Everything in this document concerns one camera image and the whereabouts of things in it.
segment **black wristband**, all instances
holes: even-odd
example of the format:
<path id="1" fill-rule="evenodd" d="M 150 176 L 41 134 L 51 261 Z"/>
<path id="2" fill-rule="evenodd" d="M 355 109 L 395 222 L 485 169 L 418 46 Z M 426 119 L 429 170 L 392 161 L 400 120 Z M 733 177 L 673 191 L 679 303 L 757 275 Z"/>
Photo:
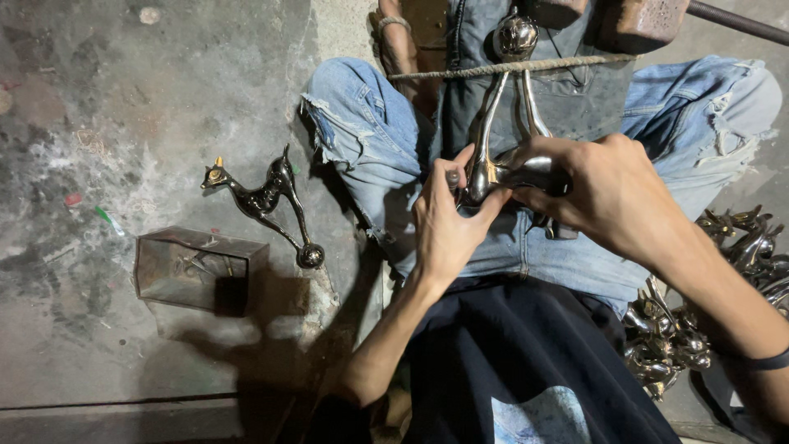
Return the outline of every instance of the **black wristband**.
<path id="1" fill-rule="evenodd" d="M 789 348 L 778 356 L 764 359 L 751 359 L 746 357 L 721 356 L 723 359 L 738 367 L 749 371 L 778 370 L 789 367 Z"/>

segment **dark vest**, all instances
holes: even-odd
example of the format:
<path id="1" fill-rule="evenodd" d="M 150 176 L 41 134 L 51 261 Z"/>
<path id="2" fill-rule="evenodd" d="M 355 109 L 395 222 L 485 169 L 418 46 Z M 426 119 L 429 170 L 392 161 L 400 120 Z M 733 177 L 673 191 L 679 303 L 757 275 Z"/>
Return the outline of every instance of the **dark vest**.
<path id="1" fill-rule="evenodd" d="M 590 0 L 584 14 L 567 28 L 540 28 L 531 59 L 607 54 L 594 47 L 599 28 L 596 14 L 603 13 L 602 8 L 595 8 L 596 3 Z M 509 8 L 510 3 L 502 0 L 449 0 L 447 68 L 464 70 L 500 63 L 493 52 L 492 32 Z M 593 141 L 619 131 L 632 73 L 632 62 L 534 71 L 535 101 L 555 137 Z M 477 139 L 498 75 L 446 79 L 442 83 L 431 157 L 443 149 L 442 157 L 451 158 Z M 507 82 L 491 130 L 494 154 L 529 138 L 522 79 L 520 75 L 510 75 Z"/>

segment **dark shirt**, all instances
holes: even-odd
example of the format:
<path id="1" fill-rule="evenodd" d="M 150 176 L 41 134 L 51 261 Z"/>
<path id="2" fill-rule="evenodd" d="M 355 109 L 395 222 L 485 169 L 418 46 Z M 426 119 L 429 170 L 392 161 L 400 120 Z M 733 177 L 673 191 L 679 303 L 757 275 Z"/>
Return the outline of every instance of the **dark shirt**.
<path id="1" fill-rule="evenodd" d="M 409 342 L 403 442 L 679 442 L 626 369 L 622 324 L 546 282 L 445 295 Z M 369 442 L 365 411 L 327 397 L 307 442 Z"/>

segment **chrome sphere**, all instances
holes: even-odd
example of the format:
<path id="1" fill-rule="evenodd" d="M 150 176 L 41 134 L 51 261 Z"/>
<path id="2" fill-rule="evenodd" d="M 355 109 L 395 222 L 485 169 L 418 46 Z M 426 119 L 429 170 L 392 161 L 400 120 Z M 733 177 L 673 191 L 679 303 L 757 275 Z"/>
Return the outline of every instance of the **chrome sphere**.
<path id="1" fill-rule="evenodd" d="M 303 269 L 316 269 L 323 264 L 326 254 L 317 243 L 308 243 L 298 252 L 298 265 Z"/>
<path id="2" fill-rule="evenodd" d="M 493 32 L 493 50 L 505 63 L 529 60 L 539 34 L 537 26 L 528 17 L 519 16 L 518 8 L 513 7 Z"/>

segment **torn denim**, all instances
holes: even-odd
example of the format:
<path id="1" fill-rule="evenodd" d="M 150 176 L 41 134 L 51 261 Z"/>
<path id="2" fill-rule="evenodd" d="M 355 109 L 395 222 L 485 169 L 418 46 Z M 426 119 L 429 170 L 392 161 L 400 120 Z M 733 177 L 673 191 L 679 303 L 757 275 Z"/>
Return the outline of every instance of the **torn denim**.
<path id="1" fill-rule="evenodd" d="M 442 141 L 431 149 L 436 132 L 430 122 L 361 60 L 322 63 L 304 98 L 323 160 L 335 165 L 392 268 L 407 276 L 416 260 L 411 205 Z M 621 117 L 620 131 L 644 145 L 694 220 L 748 168 L 758 142 L 774 134 L 770 126 L 780 105 L 780 88 L 763 62 L 709 56 L 634 73 L 622 114 L 600 119 L 588 134 Z M 571 131 L 573 124 L 556 133 Z M 531 218 L 527 209 L 505 207 L 461 277 L 528 273 L 588 292 L 621 317 L 649 272 L 583 234 L 571 241 L 548 240 L 541 230 L 526 235 Z"/>

